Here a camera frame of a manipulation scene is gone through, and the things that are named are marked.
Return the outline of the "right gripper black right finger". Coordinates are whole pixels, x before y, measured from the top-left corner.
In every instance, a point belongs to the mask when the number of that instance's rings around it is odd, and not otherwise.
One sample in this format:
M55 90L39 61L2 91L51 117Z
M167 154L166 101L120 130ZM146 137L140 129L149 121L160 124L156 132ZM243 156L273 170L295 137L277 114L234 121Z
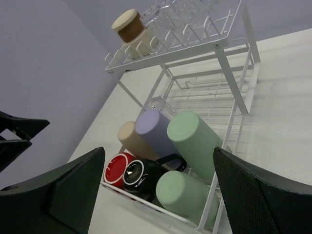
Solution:
M214 168L234 234L310 234L312 187L215 147Z

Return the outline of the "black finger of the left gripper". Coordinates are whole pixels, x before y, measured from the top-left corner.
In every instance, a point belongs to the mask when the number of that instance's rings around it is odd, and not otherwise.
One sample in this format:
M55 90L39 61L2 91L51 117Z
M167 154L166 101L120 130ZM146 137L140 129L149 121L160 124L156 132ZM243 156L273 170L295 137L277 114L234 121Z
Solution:
M1 140L0 141L0 170L3 171L20 154L28 149L32 143L28 140Z
M23 140L31 140L49 124L46 119L21 118L0 112L0 132L8 129Z

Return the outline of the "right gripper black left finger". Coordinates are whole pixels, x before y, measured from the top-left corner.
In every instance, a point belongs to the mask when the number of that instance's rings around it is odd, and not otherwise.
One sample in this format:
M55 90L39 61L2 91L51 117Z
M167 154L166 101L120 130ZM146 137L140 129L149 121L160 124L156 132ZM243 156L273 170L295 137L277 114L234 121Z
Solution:
M0 192L2 234L86 234L105 162L98 147Z

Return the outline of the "red ceramic mug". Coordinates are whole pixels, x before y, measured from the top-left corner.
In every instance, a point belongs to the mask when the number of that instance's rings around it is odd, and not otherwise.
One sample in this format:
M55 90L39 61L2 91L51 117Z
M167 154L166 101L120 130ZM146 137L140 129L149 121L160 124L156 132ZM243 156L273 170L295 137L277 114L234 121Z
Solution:
M112 157L104 169L103 181L124 191L123 174L127 166L137 158L127 152Z

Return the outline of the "black ceramic mug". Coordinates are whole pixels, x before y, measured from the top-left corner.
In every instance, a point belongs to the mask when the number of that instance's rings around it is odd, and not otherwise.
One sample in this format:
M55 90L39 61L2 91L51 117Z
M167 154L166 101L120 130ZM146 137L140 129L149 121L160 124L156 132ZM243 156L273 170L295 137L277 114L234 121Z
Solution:
M133 160L123 174L124 190L152 202L156 196L156 185L159 179L169 171L163 165L175 160L179 162L175 170L183 172L187 167L187 162L178 154L171 154L155 161L150 159Z

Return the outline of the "cream and brown cup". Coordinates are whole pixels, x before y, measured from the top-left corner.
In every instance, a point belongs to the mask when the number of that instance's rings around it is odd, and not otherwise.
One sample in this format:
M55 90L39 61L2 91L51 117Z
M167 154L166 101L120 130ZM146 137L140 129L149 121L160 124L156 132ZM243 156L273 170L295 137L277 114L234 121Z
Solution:
M136 9L129 9L122 13L113 23L114 30L122 40L125 52L131 59L146 56L158 45L158 39L147 29L140 20L141 15Z

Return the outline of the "clear ribbed glass cup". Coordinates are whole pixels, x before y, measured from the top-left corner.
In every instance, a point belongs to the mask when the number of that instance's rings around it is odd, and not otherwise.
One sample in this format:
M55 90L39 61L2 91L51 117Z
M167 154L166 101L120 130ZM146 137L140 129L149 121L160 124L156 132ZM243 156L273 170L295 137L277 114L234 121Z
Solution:
M156 0L156 15L169 29L183 29L187 24L214 13L223 0Z

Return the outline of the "clear faceted glass cup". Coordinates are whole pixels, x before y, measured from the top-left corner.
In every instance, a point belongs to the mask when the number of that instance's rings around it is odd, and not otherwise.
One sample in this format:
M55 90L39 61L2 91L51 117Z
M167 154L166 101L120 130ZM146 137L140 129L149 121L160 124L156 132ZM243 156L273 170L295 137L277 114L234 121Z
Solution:
M169 18L168 12L170 10L170 5L155 5L146 10L140 17L140 21L146 27L171 27L172 22Z

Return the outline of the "small green plastic cup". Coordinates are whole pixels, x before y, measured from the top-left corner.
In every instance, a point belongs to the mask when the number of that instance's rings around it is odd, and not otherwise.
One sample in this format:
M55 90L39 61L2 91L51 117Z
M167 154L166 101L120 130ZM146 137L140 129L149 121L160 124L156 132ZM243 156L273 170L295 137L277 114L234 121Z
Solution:
M168 211L199 224L210 187L179 171L166 172L157 182L156 197Z

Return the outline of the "large green plastic cup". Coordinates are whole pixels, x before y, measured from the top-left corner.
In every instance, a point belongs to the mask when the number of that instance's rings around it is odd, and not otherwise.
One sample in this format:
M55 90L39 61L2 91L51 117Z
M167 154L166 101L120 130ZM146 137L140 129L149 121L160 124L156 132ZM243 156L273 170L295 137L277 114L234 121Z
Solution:
M215 168L213 153L223 139L195 112L177 114L167 127L167 136L192 171L211 183Z

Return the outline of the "beige plastic cup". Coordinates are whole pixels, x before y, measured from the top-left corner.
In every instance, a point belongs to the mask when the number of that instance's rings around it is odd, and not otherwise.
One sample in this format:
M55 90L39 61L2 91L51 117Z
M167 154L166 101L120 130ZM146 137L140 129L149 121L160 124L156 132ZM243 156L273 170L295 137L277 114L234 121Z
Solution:
M117 138L134 156L149 160L159 159L152 147L135 131L134 121L124 123L117 133Z

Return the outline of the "lavender plastic cup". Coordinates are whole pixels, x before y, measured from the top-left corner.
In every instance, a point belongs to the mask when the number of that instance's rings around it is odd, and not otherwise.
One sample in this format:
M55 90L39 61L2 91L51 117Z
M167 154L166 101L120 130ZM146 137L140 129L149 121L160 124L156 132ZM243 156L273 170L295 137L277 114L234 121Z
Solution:
M167 136L170 120L156 109L142 113L135 123L135 131L152 147L160 157L179 154Z

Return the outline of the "clear small glass cup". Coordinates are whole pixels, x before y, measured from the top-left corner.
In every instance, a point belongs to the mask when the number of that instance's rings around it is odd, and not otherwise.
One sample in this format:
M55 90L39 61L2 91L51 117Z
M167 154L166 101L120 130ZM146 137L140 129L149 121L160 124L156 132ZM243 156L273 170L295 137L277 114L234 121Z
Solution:
M160 111L164 116L168 119L172 119L176 112L173 107L169 105L164 98L161 96L151 98L146 104L143 106L143 110L147 111L150 109L155 109Z

